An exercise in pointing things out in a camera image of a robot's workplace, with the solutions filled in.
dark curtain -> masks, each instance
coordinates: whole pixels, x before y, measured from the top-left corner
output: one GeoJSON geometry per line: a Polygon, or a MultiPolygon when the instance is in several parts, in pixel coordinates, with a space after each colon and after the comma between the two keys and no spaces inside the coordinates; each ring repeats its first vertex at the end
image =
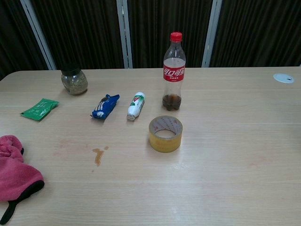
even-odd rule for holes
{"type": "Polygon", "coordinates": [[[186,67],[202,64],[212,0],[128,0],[135,68],[162,67],[170,33],[183,34],[186,67]]]}
{"type": "Polygon", "coordinates": [[[299,66],[301,0],[223,0],[211,67],[299,66]]]}
{"type": "Polygon", "coordinates": [[[0,80],[16,71],[46,69],[20,0],[0,0],[0,80]]]}
{"type": "Polygon", "coordinates": [[[56,67],[124,68],[115,0],[32,0],[56,67]]]}

pink cloth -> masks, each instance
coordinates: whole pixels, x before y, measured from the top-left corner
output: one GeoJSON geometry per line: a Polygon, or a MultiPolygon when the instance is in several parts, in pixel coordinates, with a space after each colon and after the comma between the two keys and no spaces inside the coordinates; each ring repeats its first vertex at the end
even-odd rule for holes
{"type": "Polygon", "coordinates": [[[42,174],[23,163],[22,144],[13,135],[0,137],[0,201],[16,200],[42,174]]]}

tape roll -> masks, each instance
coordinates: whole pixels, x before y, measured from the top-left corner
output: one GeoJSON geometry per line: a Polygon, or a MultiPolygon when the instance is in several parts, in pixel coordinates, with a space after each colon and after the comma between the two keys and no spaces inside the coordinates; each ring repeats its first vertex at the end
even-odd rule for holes
{"type": "Polygon", "coordinates": [[[177,149],[181,144],[183,125],[175,117],[159,116],[154,118],[149,125],[150,145],[158,152],[168,153],[177,149]],[[172,137],[160,137],[156,133],[160,130],[174,132],[172,137]]]}

red bottle cap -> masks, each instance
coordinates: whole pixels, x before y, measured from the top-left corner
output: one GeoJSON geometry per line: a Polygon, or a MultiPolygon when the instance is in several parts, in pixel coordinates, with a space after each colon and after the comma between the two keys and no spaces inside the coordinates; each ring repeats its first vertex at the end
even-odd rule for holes
{"type": "Polygon", "coordinates": [[[170,40],[174,42],[182,41],[182,33],[181,32],[172,32],[170,34],[170,40]]]}

pink towel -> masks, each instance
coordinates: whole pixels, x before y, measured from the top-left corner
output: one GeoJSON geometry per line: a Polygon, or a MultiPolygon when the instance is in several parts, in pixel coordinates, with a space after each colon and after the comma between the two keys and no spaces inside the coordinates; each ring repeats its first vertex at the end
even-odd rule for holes
{"type": "Polygon", "coordinates": [[[8,201],[8,208],[0,224],[12,217],[16,205],[44,186],[42,174],[23,163],[24,149],[13,135],[0,137],[0,201],[8,201]]]}

